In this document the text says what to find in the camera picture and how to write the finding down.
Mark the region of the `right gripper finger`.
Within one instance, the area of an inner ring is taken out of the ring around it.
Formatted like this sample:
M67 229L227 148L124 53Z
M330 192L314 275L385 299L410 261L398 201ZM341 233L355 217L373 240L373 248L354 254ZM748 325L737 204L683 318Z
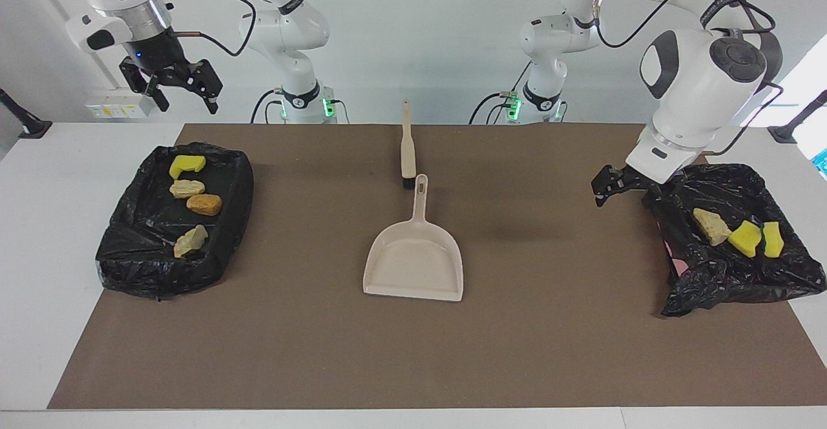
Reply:
M142 94L142 96L151 98L160 111L168 111L169 100L158 87L159 81L157 76L151 75L149 81L147 81L143 78L141 70L136 66L135 62L133 62L132 58L123 58L120 63L120 72L126 79L128 87L133 93Z
M186 79L184 88L189 92L197 94L209 111L209 114L218 113L218 96L224 87L215 68L209 60L186 64Z

